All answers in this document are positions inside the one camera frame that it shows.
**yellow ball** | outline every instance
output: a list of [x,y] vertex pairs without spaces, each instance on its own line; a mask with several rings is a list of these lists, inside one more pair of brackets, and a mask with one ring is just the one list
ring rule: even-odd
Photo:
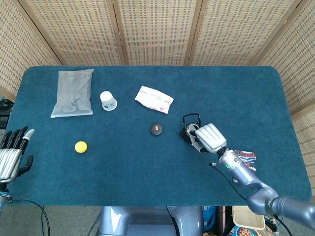
[[88,145],[83,141],[79,141],[75,144],[74,149],[78,153],[84,153],[88,149]]

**white paper cup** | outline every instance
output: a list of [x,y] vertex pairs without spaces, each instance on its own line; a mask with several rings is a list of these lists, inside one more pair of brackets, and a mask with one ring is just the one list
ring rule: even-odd
[[100,94],[102,107],[106,111],[112,111],[117,107],[117,101],[110,91],[104,91]]

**crumpled white paper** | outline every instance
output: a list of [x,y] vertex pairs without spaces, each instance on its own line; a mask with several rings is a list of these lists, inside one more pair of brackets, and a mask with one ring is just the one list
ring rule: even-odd
[[168,113],[169,107],[174,101],[172,97],[145,86],[141,86],[140,91],[134,100],[140,102],[147,108],[163,112],[165,114]]

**gray plastic bag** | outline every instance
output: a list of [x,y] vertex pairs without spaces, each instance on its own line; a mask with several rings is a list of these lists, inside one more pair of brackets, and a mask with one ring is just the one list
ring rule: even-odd
[[57,103],[50,118],[93,114],[90,103],[93,71],[59,71]]

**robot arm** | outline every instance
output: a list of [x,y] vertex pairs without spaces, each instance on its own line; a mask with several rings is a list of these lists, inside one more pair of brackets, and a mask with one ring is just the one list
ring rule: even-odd
[[282,215],[315,230],[315,205],[290,196],[279,197],[277,192],[261,181],[233,150],[226,147],[225,137],[213,124],[195,132],[197,138],[210,153],[219,155],[223,164],[242,187],[252,187],[254,192],[246,198],[252,212],[260,215]]

